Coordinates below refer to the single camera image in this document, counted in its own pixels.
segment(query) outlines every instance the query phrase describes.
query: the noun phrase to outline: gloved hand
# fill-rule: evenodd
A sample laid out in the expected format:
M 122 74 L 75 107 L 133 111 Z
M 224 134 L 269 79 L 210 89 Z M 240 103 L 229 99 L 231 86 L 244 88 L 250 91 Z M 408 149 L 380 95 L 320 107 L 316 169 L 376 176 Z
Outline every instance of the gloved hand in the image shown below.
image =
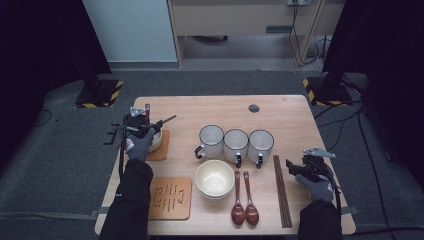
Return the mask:
M 139 161 L 146 161 L 147 154 L 149 154 L 149 147 L 152 144 L 153 136 L 156 132 L 150 128 L 144 138 L 138 138 L 130 134 L 125 141 L 125 152 L 129 159 L 137 159 Z
M 325 165 L 328 173 L 331 174 L 331 177 L 334 176 L 331 168 L 327 164 Z M 295 179 L 308 188 L 312 201 L 317 201 L 320 199 L 327 202 L 333 201 L 333 187 L 331 186 L 329 180 L 321 179 L 318 182 L 312 182 L 301 174 L 297 174 Z
M 163 121 L 160 120 L 153 124 L 153 129 L 155 129 L 156 133 L 160 132 L 160 129 L 163 127 Z

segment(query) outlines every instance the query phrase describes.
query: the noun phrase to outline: white bowl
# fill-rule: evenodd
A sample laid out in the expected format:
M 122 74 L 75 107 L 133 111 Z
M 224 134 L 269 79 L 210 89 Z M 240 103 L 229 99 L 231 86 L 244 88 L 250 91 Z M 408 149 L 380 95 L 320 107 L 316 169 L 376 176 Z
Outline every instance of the white bowl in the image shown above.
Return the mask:
M 234 187 L 234 172 L 221 160 L 208 160 L 196 171 L 196 185 L 200 192 L 213 199 L 228 195 Z
M 152 145 L 149 147 L 149 152 L 153 152 L 154 150 L 158 149 L 160 144 L 162 143 L 162 128 L 160 129 L 160 132 L 156 133 L 155 136 L 153 136 Z

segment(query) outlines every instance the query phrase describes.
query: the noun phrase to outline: gray carpet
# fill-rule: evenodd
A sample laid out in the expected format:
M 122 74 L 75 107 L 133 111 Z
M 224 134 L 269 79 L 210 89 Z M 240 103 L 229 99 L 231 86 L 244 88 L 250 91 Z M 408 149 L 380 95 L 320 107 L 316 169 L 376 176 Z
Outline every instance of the gray carpet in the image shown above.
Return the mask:
M 113 107 L 79 109 L 74 101 L 83 86 L 77 81 L 50 92 L 44 108 L 22 143 L 12 164 L 0 179 L 0 213 L 41 212 L 88 215 L 97 210 L 109 181 L 117 150 L 108 134 L 139 96 L 302 94 L 302 80 L 318 72 L 291 71 L 146 71 L 115 72 L 124 81 Z M 364 85 L 362 76 L 352 76 Z M 350 91 L 354 100 L 360 100 Z M 353 115 L 361 103 L 336 107 L 316 119 L 324 125 Z M 314 115 L 327 107 L 311 106 Z M 423 227 L 424 196 L 401 163 L 388 162 L 372 124 L 364 114 L 361 126 L 381 185 L 391 227 Z M 347 202 L 360 213 L 354 215 L 357 232 L 386 228 L 376 178 L 362 140 L 357 117 L 343 124 L 320 127 Z M 0 239 L 96 239 L 94 220 L 39 218 L 0 219 Z M 422 239 L 422 231 L 395 232 L 396 239 Z M 285 236 L 285 239 L 297 239 Z M 255 239 L 283 239 L 260 237 Z M 346 236 L 345 239 L 391 239 L 388 233 Z

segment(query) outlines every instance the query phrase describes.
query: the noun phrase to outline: white cabinet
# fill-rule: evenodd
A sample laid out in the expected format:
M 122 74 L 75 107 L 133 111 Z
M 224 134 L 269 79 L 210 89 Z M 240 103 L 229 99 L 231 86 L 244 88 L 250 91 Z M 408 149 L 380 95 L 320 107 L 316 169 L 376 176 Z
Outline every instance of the white cabinet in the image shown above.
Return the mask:
M 177 62 L 166 0 L 83 0 L 108 62 Z
M 304 65 L 311 39 L 334 32 L 344 1 L 312 0 L 294 7 L 286 0 L 168 0 L 179 64 L 187 36 L 261 35 L 281 29 L 292 32 L 295 58 Z

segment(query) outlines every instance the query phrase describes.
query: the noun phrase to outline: black curtain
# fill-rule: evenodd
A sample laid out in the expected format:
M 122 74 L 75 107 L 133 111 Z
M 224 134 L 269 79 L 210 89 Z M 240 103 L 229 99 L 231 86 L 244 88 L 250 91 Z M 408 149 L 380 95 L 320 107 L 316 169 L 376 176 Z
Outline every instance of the black curtain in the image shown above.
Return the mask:
M 73 52 L 84 59 L 75 61 Z M 0 170 L 30 130 L 46 93 L 83 79 L 81 62 L 92 74 L 111 73 L 82 1 L 0 0 Z
M 347 0 L 324 71 L 364 73 L 363 94 L 389 160 L 424 189 L 424 2 Z

